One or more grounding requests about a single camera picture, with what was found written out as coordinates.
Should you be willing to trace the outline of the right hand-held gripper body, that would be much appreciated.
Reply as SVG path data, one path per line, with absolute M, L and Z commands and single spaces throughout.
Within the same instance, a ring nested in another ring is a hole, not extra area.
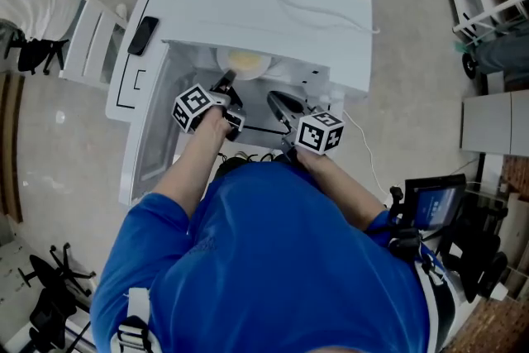
M 333 151 L 340 143 L 345 123 L 329 112 L 292 115 L 284 119 L 288 134 L 282 139 L 282 153 L 294 162 L 294 150 L 303 148 L 322 156 Z

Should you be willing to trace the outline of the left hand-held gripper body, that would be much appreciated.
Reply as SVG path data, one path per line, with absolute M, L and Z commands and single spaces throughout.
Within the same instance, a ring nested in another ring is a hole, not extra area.
M 231 126 L 226 138 L 234 141 L 242 133 L 246 114 L 228 93 L 206 90 L 200 83 L 196 83 L 175 99 L 172 116 L 183 133 L 191 133 L 197 130 L 211 107 L 222 109 L 222 116 Z

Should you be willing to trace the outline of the pale yellow food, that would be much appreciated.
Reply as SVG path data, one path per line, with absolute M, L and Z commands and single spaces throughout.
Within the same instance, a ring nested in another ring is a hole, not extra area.
M 242 50 L 230 50 L 227 54 L 227 58 L 230 67 L 240 71 L 256 69 L 260 66 L 262 61 L 261 55 Z

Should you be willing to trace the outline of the white plate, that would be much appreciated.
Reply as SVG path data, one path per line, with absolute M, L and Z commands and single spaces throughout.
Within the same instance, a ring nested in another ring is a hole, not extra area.
M 245 52 L 250 52 L 250 53 L 261 55 L 262 61 L 261 61 L 260 66 L 256 69 L 252 69 L 250 71 L 240 71 L 238 69 L 231 68 L 228 63 L 227 54 L 230 50 L 239 50 L 239 49 L 230 48 L 230 47 L 218 47 L 217 48 L 217 52 L 216 52 L 217 64 L 223 72 L 226 72 L 229 69 L 233 70 L 236 73 L 236 79 L 238 80 L 252 80 L 252 79 L 259 78 L 260 76 L 265 74 L 265 72 L 269 69 L 271 62 L 272 62 L 272 58 L 268 55 L 264 55 L 261 53 L 255 53 L 255 52 L 251 52 L 248 50 L 242 50 Z

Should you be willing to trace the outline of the white microwave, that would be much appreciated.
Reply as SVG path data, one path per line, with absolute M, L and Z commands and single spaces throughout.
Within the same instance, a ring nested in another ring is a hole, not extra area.
M 369 93 L 371 0 L 181 0 L 177 10 L 181 15 L 173 22 L 180 40 L 204 40 L 208 45 L 323 65 L 353 89 L 344 96 L 343 106 L 345 98 Z M 175 98 L 168 107 L 148 106 L 139 126 L 130 124 L 118 194 L 125 205 L 155 186 L 187 142 L 172 117 Z M 282 135 L 273 145 L 257 136 L 248 146 L 277 150 Z

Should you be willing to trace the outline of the person's left forearm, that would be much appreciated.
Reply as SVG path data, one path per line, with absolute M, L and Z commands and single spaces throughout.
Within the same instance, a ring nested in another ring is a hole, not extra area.
M 220 107 L 210 107 L 183 153 L 156 184 L 153 193 L 175 201 L 188 218 L 195 213 L 212 167 L 231 126 Z

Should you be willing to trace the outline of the person's right forearm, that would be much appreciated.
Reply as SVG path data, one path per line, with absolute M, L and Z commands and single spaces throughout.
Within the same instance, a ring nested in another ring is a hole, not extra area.
M 337 205 L 345 219 L 353 227 L 366 231 L 385 206 L 331 158 L 302 147 L 297 147 L 296 151 L 300 164 Z

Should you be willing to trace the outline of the black shorts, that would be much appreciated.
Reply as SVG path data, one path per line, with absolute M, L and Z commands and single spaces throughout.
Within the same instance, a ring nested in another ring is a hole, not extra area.
M 219 153 L 219 155 L 222 158 L 222 162 L 217 168 L 214 179 L 219 179 L 231 171 L 250 163 L 277 162 L 295 167 L 299 167 L 301 165 L 296 157 L 291 158 L 285 154 L 273 155 L 272 153 L 267 153 L 262 155 L 259 160 L 255 160 L 257 154 L 248 155 L 243 151 L 236 152 L 232 157 L 228 157 L 222 153 Z

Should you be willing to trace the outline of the black smartphone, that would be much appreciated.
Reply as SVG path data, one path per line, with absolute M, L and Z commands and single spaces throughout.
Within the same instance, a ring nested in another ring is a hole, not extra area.
M 157 17 L 145 16 L 142 18 L 128 46 L 127 53 L 129 55 L 142 56 L 144 54 L 159 21 Z

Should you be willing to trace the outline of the white slatted chair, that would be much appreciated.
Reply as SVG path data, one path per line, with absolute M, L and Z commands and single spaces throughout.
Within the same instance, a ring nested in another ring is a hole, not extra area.
M 59 77 L 107 91 L 126 27 L 127 20 L 99 0 L 84 0 Z

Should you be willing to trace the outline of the black tablet screen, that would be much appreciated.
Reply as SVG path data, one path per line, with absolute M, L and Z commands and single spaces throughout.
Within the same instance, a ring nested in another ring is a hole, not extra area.
M 411 227 L 433 231 L 451 223 L 466 190 L 464 174 L 407 179 L 403 220 Z

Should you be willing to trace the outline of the blue shirt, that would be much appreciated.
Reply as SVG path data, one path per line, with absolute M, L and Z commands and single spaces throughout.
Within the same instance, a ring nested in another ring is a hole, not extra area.
M 126 215 L 93 296 L 96 347 L 150 291 L 163 353 L 426 353 L 427 303 L 379 233 L 352 227 L 310 177 L 250 163 L 212 182 L 195 214 L 151 193 Z

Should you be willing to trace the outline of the black office chair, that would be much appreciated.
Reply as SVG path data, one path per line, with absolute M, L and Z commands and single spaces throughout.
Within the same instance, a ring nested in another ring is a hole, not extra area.
M 55 252 L 57 247 L 52 245 L 49 249 L 52 259 L 55 261 L 56 267 L 53 267 L 45 260 L 37 255 L 30 255 L 29 261 L 32 271 L 25 273 L 21 268 L 18 268 L 18 274 L 27 287 L 31 287 L 31 280 L 37 278 L 42 286 L 47 289 L 66 289 L 66 281 L 70 282 L 79 293 L 84 297 L 89 298 L 92 290 L 85 288 L 79 282 L 81 279 L 90 280 L 96 276 L 95 272 L 84 274 L 74 270 L 69 263 L 69 250 L 71 245 L 66 242 L 62 247 L 62 258 L 60 259 Z
M 66 322 L 76 312 L 76 299 L 68 290 L 41 290 L 36 307 L 30 315 L 29 330 L 31 341 L 39 353 L 64 348 Z
M 50 74 L 50 64 L 54 58 L 59 62 L 60 69 L 64 68 L 63 48 L 69 43 L 69 40 L 63 41 L 28 41 L 23 33 L 19 30 L 12 31 L 7 37 L 7 46 L 4 51 L 6 59 L 12 49 L 19 49 L 17 59 L 17 69 L 19 72 L 30 72 L 36 74 L 36 68 L 44 62 L 43 74 Z
M 489 298 L 508 265 L 499 236 L 508 208 L 498 201 L 487 205 L 486 200 L 467 193 L 437 248 L 445 268 L 459 276 L 469 303 L 476 297 Z

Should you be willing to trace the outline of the grey cabinet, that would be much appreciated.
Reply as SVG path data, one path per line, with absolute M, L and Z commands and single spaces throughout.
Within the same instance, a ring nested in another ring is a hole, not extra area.
M 460 148 L 529 157 L 529 90 L 466 98 Z

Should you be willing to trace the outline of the cart with grey cover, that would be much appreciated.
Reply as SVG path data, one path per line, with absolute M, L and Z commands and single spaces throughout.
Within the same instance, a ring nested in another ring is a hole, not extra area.
M 529 21 L 494 40 L 479 42 L 477 46 L 459 41 L 455 48 L 462 54 L 463 69 L 469 79 L 503 73 L 509 83 L 529 82 Z

